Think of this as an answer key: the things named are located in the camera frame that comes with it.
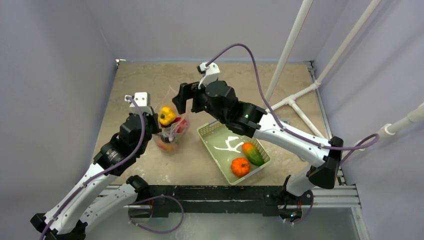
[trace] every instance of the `pumpkin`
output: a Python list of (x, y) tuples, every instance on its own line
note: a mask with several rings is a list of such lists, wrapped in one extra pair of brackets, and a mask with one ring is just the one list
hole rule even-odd
[(251, 170), (249, 161), (244, 157), (238, 157), (231, 163), (231, 171), (234, 175), (241, 178), (247, 175)]
[(168, 126), (173, 123), (177, 118), (177, 114), (169, 106), (164, 106), (159, 112), (159, 122), (164, 126)]
[(250, 142), (246, 142), (241, 146), (241, 150), (243, 150), (244, 155), (246, 155), (249, 162), (251, 162), (253, 165), (261, 166), (265, 163), (264, 158), (262, 158), (261, 153), (256, 148), (255, 145), (253, 145)]

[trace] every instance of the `clear plastic bag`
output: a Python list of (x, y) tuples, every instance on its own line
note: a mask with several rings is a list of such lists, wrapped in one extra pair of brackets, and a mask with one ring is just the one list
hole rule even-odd
[(172, 98), (178, 94), (169, 87), (165, 97), (154, 107), (158, 114), (157, 120), (162, 132), (153, 135), (154, 142), (164, 152), (171, 152), (178, 148), (178, 143), (189, 128), (188, 112), (178, 114)]

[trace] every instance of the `basket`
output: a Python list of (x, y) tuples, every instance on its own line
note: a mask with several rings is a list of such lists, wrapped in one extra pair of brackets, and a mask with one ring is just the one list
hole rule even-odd
[[(239, 184), (271, 163), (270, 156), (257, 139), (235, 134), (217, 120), (200, 126), (197, 133), (230, 185)], [(242, 143), (255, 145), (265, 163), (261, 166), (251, 164), (250, 172), (243, 177), (238, 177), (232, 173), (231, 163), (236, 158), (246, 157), (242, 151)]]

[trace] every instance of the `gray wall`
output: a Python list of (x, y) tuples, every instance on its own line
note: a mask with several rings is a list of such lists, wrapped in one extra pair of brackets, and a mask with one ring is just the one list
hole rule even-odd
[[(301, 0), (87, 0), (117, 58), (132, 61), (205, 61), (242, 42), (259, 61), (278, 61)], [(319, 0), (290, 55), (314, 60), (348, 0)], [(250, 61), (233, 49), (221, 61)]]
[[(316, 59), (318, 73), (369, 0), (350, 0)], [(381, 2), (320, 93), (332, 132), (351, 146), (424, 102), (424, 1)], [(424, 124), (357, 154), (343, 166), (356, 183), (373, 240), (422, 239)]]
[(84, 1), (0, 1), (1, 239), (38, 239), (87, 169), (115, 59)]

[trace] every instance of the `beige table surface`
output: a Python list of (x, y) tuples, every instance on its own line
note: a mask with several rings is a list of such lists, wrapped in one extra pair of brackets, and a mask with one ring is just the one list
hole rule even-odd
[[(167, 93), (169, 86), (176, 91), (181, 83), (200, 80), (196, 64), (159, 64), (159, 63), (122, 63), (116, 73), (110, 99), (100, 128), (94, 154), (107, 143), (129, 113), (129, 105), (124, 102), (125, 95), (135, 92), (148, 92), (154, 107)], [(253, 66), (249, 63), (221, 63), (220, 80), (235, 89), (240, 101), (261, 106), (262, 100), (256, 84)], [(258, 64), (259, 77), (266, 91), (273, 76), (276, 64)], [(294, 94), (311, 84), (311, 76), (304, 64), (285, 66), (280, 80), (271, 98), (271, 105)], [(320, 107), (314, 92), (299, 98), (297, 104), (325, 134), (325, 127)], [(306, 124), (289, 106), (276, 110), (290, 125), (312, 134)], [(113, 184), (121, 185), (132, 175), (139, 175), (151, 185), (228, 185), (218, 166), (200, 141), (197, 128), (213, 118), (205, 112), (192, 113), (189, 116), (190, 129), (181, 139), (179, 148), (172, 154), (162, 152), (150, 141), (145, 154), (129, 167)], [(264, 148), (272, 158), (272, 163), (242, 181), (240, 185), (282, 185), (287, 175), (300, 171), (306, 163), (293, 153), (262, 141)]]

